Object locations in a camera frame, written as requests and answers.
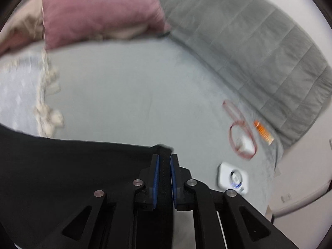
pink pillow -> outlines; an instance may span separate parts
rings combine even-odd
[[[159,0],[43,0],[46,49],[80,41],[103,31],[147,24],[170,29]]]

black cloth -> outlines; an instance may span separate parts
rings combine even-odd
[[[34,248],[95,190],[102,189],[108,199],[117,199],[124,184],[137,179],[141,169],[150,166],[153,154],[165,160],[160,165],[162,187],[152,221],[166,222],[168,217],[167,223],[157,226],[156,233],[170,237],[170,245],[171,149],[160,145],[148,148],[55,140],[25,135],[0,125],[0,222],[17,245]]]

white device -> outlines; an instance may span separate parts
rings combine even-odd
[[[227,162],[223,162],[219,166],[218,186],[224,191],[233,189],[239,194],[247,194],[249,189],[248,173]]]
[[[246,152],[247,154],[254,154],[256,150],[253,141],[246,135],[240,137],[237,147],[240,152]]]

power outlet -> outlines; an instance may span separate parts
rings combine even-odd
[[[287,202],[287,201],[290,201],[291,199],[292,199],[291,194],[283,195],[283,196],[281,197],[281,200],[282,200],[283,203],[285,203],[285,202]]]

quilted gray comforter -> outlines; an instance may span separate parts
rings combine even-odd
[[[276,129],[284,148],[313,125],[332,92],[323,55],[265,0],[160,0],[172,37],[193,50]]]

